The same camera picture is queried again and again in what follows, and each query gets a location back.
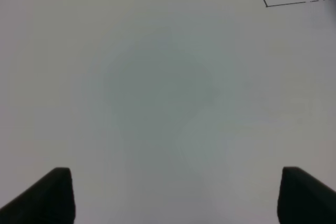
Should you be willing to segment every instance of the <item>black object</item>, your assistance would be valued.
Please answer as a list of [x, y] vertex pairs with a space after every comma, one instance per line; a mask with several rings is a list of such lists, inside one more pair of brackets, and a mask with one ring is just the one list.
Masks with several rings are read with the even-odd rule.
[[285, 167], [278, 199], [281, 224], [336, 223], [336, 193], [298, 167]]
[[73, 224], [76, 217], [69, 168], [55, 168], [0, 209], [1, 224]]

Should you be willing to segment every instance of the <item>white floor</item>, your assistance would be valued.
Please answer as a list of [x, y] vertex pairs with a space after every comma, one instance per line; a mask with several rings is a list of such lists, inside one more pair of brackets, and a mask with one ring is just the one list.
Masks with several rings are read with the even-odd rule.
[[284, 166], [336, 188], [323, 3], [0, 0], [0, 28], [0, 205], [56, 166], [80, 224], [277, 223]]

